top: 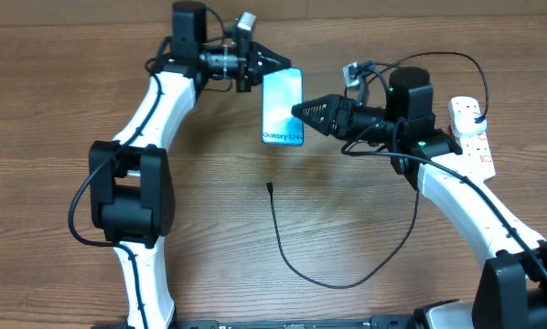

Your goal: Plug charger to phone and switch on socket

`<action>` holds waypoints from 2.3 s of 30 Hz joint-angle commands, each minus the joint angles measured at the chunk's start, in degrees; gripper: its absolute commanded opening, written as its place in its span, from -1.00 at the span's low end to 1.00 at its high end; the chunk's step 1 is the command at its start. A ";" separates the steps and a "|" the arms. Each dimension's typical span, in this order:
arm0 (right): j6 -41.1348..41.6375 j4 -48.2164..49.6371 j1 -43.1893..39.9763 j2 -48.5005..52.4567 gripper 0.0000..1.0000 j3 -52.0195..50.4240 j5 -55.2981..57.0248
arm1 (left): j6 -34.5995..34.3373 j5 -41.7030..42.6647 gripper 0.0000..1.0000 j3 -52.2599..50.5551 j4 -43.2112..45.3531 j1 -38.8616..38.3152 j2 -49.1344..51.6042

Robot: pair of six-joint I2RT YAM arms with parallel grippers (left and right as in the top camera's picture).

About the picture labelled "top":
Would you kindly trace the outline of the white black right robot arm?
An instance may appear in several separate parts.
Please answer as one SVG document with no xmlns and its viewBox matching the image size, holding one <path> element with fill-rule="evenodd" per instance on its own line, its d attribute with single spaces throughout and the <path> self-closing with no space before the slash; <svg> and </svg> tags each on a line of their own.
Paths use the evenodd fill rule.
<svg viewBox="0 0 547 329">
<path fill-rule="evenodd" d="M 401 67 L 383 79 L 386 105 L 338 94 L 296 104 L 292 114 L 347 143 L 383 144 L 382 156 L 453 223 L 478 259 L 473 301 L 418 308 L 410 328 L 547 328 L 547 240 L 488 189 L 454 137 L 436 128 L 427 70 Z"/>
</svg>

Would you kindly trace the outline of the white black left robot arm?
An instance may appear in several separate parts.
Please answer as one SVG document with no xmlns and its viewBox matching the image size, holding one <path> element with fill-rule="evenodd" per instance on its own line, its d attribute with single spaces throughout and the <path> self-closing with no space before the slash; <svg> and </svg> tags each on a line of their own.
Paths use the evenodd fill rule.
<svg viewBox="0 0 547 329">
<path fill-rule="evenodd" d="M 110 141 L 96 141 L 89 175 L 72 198 L 70 234 L 79 243 L 110 248 L 123 272 L 129 311 L 123 328 L 172 328 L 165 239 L 175 216 L 168 151 L 177 130 L 210 80 L 249 92 L 291 61 L 253 38 L 256 15 L 244 12 L 209 37 L 211 8 L 197 1 L 172 5 L 172 32 L 145 70 L 149 87 L 128 124 Z"/>
</svg>

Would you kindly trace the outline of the blue Galaxy smartphone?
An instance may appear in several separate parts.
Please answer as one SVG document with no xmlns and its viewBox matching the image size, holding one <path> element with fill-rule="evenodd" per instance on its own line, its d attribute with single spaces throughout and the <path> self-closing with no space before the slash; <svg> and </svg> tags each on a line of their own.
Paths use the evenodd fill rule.
<svg viewBox="0 0 547 329">
<path fill-rule="evenodd" d="M 303 101 L 301 69 L 282 69 L 263 77 L 262 141 L 266 144 L 300 146 L 304 125 L 292 114 Z"/>
</svg>

